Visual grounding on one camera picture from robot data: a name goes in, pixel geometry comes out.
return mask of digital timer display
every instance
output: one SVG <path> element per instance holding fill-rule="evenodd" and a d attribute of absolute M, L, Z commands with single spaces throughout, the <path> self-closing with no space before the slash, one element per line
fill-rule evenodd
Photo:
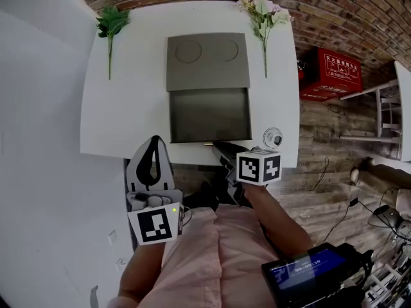
<path fill-rule="evenodd" d="M 345 259 L 330 249 L 302 257 L 291 264 L 272 268 L 275 281 L 280 289 L 288 289 L 297 284 L 313 280 L 345 262 Z"/>

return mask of person's left arm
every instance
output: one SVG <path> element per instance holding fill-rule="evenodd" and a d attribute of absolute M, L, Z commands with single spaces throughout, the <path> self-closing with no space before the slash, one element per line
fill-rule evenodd
<path fill-rule="evenodd" d="M 157 243 L 137 247 L 121 276 L 118 296 L 141 302 L 160 275 L 165 246 L 165 243 Z"/>

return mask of open box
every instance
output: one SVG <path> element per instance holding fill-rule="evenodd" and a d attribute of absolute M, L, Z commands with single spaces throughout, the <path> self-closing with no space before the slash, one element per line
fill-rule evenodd
<path fill-rule="evenodd" d="M 171 142 L 252 139 L 249 87 L 243 33 L 168 38 Z"/>

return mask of white wall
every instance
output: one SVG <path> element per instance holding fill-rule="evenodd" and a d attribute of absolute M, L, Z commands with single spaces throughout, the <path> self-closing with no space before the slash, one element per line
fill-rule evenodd
<path fill-rule="evenodd" d="M 105 307 L 132 247 L 122 160 L 79 153 L 95 21 L 77 0 L 0 0 L 0 24 L 0 295 L 82 308 L 98 285 Z"/>

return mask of person's arm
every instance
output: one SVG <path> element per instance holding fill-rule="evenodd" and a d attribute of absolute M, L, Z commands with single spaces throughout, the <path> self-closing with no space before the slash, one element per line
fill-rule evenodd
<path fill-rule="evenodd" d="M 138 303 L 149 293 L 161 272 L 165 243 L 137 247 L 120 280 L 118 296 Z"/>
<path fill-rule="evenodd" d="M 291 257 L 313 247 L 307 232 L 298 225 L 264 188 L 242 184 L 258 219 L 266 228 L 267 236 L 285 255 Z"/>

